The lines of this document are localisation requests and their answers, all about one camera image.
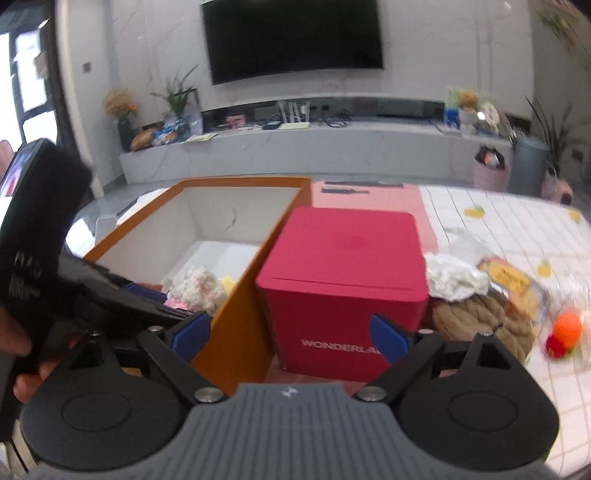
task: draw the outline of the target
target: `pink mat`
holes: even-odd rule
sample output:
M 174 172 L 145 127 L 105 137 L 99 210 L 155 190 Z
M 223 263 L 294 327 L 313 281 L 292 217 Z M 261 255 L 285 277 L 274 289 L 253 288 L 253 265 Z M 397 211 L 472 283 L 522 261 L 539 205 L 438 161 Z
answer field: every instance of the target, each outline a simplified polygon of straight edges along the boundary
M 367 190 L 369 193 L 322 193 L 322 188 L 324 187 L 331 189 L 353 188 L 355 190 Z M 421 241 L 421 250 L 423 253 L 437 253 L 439 251 L 437 237 L 435 237 L 435 232 L 427 217 L 421 192 L 416 185 L 404 185 L 403 188 L 349 187 L 347 185 L 325 185 L 323 181 L 315 181 L 312 185 L 312 204 L 320 208 L 350 208 L 411 213 L 417 223 L 418 236 Z M 299 384 L 319 382 L 341 383 L 349 395 L 352 395 L 364 385 L 363 382 L 327 380 L 325 378 L 285 372 L 280 368 L 277 357 L 271 363 L 265 379 L 265 383 Z
M 369 193 L 322 193 L 322 188 L 367 190 Z M 423 253 L 439 251 L 437 237 L 425 212 L 421 192 L 416 185 L 396 187 L 349 187 L 347 185 L 325 185 L 315 181 L 312 185 L 312 203 L 320 208 L 351 208 L 360 210 L 386 210 L 408 212 L 417 223 L 418 237 Z

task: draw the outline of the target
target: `red box lid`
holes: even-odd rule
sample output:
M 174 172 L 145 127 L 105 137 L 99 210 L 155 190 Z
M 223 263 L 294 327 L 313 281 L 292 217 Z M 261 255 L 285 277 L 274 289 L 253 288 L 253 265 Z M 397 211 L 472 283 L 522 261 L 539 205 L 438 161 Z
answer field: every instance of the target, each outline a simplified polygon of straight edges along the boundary
M 428 298 L 414 217 L 402 212 L 296 209 L 256 283 L 264 290 L 365 299 Z

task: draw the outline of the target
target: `white checkered tablecloth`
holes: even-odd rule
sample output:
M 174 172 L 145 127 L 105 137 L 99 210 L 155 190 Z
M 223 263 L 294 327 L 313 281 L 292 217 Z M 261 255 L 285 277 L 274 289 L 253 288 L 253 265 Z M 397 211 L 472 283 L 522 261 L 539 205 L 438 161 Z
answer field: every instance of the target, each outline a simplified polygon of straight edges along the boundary
M 465 229 L 549 290 L 567 273 L 576 273 L 591 284 L 591 227 L 584 218 L 576 223 L 568 208 L 480 190 L 423 186 L 420 191 L 440 249 L 453 241 L 444 228 Z M 484 209 L 482 219 L 466 217 L 465 209 L 473 206 Z M 544 260 L 550 263 L 550 278 L 537 275 Z M 548 361 L 542 343 L 547 336 L 545 325 L 527 370 L 560 415 L 560 433 L 547 465 L 567 476 L 591 463 L 591 371 L 576 372 L 572 359 Z

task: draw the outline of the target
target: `black circular disc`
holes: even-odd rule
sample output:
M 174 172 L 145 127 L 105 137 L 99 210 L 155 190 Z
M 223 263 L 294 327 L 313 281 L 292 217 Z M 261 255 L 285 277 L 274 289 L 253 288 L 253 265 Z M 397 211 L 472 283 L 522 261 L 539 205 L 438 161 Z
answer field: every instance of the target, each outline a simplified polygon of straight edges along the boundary
M 48 382 L 23 408 L 22 434 L 38 460 L 73 471 L 121 468 L 178 432 L 181 405 L 163 385 L 123 373 L 104 382 L 83 378 Z
M 473 368 L 409 389 L 396 417 L 427 453 L 501 471 L 545 459 L 558 432 L 550 400 L 525 369 Z

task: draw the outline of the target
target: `gray cylindrical bin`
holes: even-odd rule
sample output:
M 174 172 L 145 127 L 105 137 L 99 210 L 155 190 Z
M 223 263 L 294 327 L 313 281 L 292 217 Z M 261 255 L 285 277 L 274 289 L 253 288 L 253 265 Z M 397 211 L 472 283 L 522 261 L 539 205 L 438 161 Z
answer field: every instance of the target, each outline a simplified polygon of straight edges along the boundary
M 548 169 L 550 148 L 533 137 L 517 137 L 508 193 L 539 197 Z

